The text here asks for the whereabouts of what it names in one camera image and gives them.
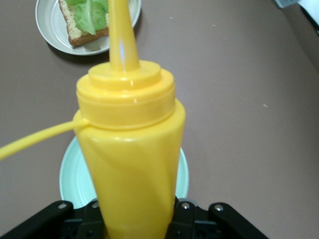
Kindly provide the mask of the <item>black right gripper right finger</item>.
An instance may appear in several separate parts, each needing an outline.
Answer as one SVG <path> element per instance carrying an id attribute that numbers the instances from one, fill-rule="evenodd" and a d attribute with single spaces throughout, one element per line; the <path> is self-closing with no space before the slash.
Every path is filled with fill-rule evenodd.
<path id="1" fill-rule="evenodd" d="M 204 210 L 188 199 L 176 199 L 169 224 L 170 239 L 266 239 L 267 237 L 226 203 Z"/>

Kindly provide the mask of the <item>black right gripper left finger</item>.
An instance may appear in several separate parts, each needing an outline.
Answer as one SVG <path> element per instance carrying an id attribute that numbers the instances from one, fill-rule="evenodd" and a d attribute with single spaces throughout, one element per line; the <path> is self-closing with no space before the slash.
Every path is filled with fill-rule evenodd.
<path id="1" fill-rule="evenodd" d="M 97 200 L 75 209 L 56 201 L 3 236 L 2 239 L 106 239 L 107 230 Z"/>

